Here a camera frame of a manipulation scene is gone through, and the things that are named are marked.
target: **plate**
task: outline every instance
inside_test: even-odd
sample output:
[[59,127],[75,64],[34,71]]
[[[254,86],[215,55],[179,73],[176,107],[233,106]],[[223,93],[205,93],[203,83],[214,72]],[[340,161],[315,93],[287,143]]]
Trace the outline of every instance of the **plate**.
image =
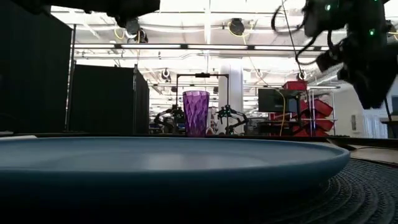
[[348,161],[338,147],[255,139],[10,139],[0,141],[0,197],[71,206],[282,194]]

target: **black partition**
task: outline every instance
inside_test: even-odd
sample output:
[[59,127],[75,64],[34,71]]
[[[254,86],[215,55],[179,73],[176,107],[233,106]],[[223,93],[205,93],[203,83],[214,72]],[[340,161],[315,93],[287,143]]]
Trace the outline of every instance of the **black partition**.
[[0,1],[0,19],[0,131],[63,131],[71,28],[12,1]]
[[76,65],[70,130],[122,135],[147,133],[148,84],[134,71],[134,68]]

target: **ceiling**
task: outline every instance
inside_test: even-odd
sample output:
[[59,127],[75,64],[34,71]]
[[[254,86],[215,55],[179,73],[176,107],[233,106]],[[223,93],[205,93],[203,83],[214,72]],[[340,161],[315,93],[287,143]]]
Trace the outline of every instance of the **ceiling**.
[[[305,0],[286,1],[285,9],[290,27],[302,22],[301,8]],[[225,44],[225,45],[286,45],[292,46],[288,35],[276,35],[271,30],[271,17],[281,4],[280,0],[161,0],[160,10],[139,18],[150,44]],[[386,4],[386,17],[398,25],[398,0]],[[103,13],[85,14],[78,9],[53,7],[52,14],[73,27],[77,25],[77,44],[126,43],[127,34],[117,27],[113,18]],[[235,37],[225,29],[232,18],[241,18],[246,27],[244,38]],[[287,30],[283,14],[276,19],[276,27]],[[338,42],[345,37],[344,30],[333,32],[332,41]],[[293,35],[295,46],[303,46],[309,41],[303,30]],[[318,37],[314,45],[327,46],[326,34]],[[307,54],[302,60],[312,61],[317,53]],[[161,73],[165,68],[170,71],[172,83],[177,73],[216,73],[225,58],[241,58],[246,84],[262,84],[262,76],[268,84],[283,84],[295,80],[299,67],[294,60],[294,51],[223,51],[212,50],[76,50],[75,58],[79,64],[133,67],[138,63],[139,70],[149,83],[165,83]],[[303,66],[308,79],[321,78],[324,74],[316,66]],[[217,84],[216,78],[185,78],[182,83]],[[170,107],[173,101],[171,87],[152,88],[150,91],[153,111]],[[256,108],[255,91],[245,88],[245,111]]]

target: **pillar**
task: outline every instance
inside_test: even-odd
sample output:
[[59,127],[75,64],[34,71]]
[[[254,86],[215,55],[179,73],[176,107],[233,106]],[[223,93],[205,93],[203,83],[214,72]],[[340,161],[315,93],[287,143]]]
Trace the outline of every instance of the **pillar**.
[[[243,67],[242,60],[238,58],[229,58],[221,60],[219,74],[229,74],[229,105],[231,108],[243,113]],[[218,109],[227,104],[227,79],[218,78]],[[235,124],[236,120],[230,118],[229,124]],[[226,118],[223,124],[218,122],[218,133],[225,133]],[[243,126],[235,128],[236,133],[243,133]]]

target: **purple cup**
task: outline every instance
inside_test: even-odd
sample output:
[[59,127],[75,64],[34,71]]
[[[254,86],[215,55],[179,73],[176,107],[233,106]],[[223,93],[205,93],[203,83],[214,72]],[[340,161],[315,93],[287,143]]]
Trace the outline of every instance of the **purple cup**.
[[205,137],[210,94],[206,91],[185,91],[182,98],[187,136]]

